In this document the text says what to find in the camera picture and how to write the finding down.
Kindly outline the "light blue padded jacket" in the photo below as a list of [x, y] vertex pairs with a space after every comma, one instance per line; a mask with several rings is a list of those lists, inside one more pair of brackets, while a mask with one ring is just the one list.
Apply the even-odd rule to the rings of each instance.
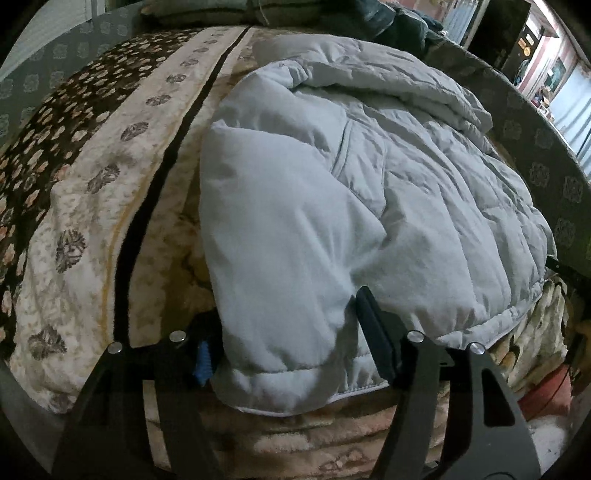
[[217, 397], [290, 416], [384, 388], [353, 310], [362, 287], [452, 348], [512, 330], [556, 244], [488, 140], [491, 109], [372, 42], [286, 34], [252, 53], [200, 154]]

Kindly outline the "floral patterned bed blanket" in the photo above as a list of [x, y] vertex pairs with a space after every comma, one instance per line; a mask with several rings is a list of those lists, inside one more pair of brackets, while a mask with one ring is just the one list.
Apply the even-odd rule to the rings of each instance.
[[[217, 27], [127, 42], [50, 98], [2, 161], [1, 273], [17, 277], [1, 304], [16, 319], [8, 365], [42, 408], [69, 412], [109, 343], [149, 346], [218, 312], [201, 147], [221, 101], [256, 70], [253, 45], [286, 34], [297, 33]], [[546, 272], [538, 300], [488, 346], [513, 390], [564, 359], [566, 292]], [[290, 416], [235, 409], [213, 390], [200, 412], [233, 478], [355, 478], [376, 463], [396, 410], [386, 387]]]

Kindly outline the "grey patterned bed cover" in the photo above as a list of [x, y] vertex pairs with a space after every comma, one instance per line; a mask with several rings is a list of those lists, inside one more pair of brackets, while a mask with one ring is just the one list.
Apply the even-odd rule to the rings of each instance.
[[[143, 35], [177, 38], [200, 26], [151, 19], [136, 5], [76, 21], [2, 79], [1, 140], [16, 135], [48, 95], [116, 45]], [[491, 113], [492, 135], [526, 178], [554, 233], [560, 263], [589, 276], [590, 173], [558, 130], [486, 62], [434, 33], [426, 48], [427, 64], [472, 91]]]

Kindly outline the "light blue curtain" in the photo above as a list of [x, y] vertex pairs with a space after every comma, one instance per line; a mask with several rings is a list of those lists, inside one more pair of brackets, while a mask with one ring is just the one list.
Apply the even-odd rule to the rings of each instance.
[[554, 125], [590, 179], [590, 68], [579, 63], [550, 105]]

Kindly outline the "black open door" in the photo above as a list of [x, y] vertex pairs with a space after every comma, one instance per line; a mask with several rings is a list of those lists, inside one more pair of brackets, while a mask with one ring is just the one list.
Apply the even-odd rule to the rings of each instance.
[[531, 1], [479, 1], [465, 37], [464, 47], [513, 85], [525, 78], [525, 71], [539, 44], [539, 36], [527, 26]]

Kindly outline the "dark navy striped quilt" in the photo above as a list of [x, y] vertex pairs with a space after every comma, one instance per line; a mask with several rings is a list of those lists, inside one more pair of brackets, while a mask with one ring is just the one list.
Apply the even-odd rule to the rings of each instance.
[[418, 58], [444, 32], [438, 20], [396, 1], [322, 1], [321, 19], [334, 35], [374, 42]]

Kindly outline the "grey blue folded quilt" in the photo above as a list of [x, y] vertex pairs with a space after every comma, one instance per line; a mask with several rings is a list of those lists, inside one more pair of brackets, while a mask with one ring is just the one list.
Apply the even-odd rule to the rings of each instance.
[[143, 1], [140, 14], [156, 24], [305, 26], [322, 17], [356, 16], [363, 1]]

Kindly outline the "white sliding wardrobe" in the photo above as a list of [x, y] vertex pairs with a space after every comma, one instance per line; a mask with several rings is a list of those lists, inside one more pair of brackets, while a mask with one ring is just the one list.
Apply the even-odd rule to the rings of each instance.
[[35, 52], [71, 30], [107, 10], [103, 0], [50, 0], [32, 17], [1, 64], [1, 80]]

